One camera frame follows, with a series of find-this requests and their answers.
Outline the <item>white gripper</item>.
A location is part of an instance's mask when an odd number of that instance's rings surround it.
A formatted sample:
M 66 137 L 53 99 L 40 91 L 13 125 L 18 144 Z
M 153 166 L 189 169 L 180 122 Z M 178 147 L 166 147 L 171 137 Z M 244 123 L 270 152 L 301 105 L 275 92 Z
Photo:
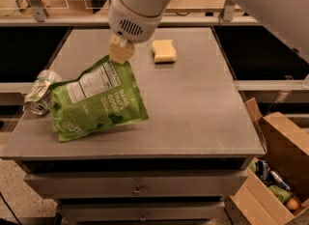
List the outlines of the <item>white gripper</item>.
M 129 9 L 122 0 L 111 0 L 108 22 L 116 36 L 109 43 L 109 59 L 123 65 L 135 52 L 133 43 L 149 40 L 161 19 L 162 15 L 140 15 Z

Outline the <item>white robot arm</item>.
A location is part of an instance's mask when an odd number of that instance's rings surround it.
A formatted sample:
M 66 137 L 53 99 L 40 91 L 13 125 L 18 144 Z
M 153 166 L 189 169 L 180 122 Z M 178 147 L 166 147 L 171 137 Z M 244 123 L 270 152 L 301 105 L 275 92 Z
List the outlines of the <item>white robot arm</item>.
M 111 0 L 112 32 L 134 43 L 154 34 L 171 0 Z M 231 0 L 272 35 L 309 60 L 309 0 Z

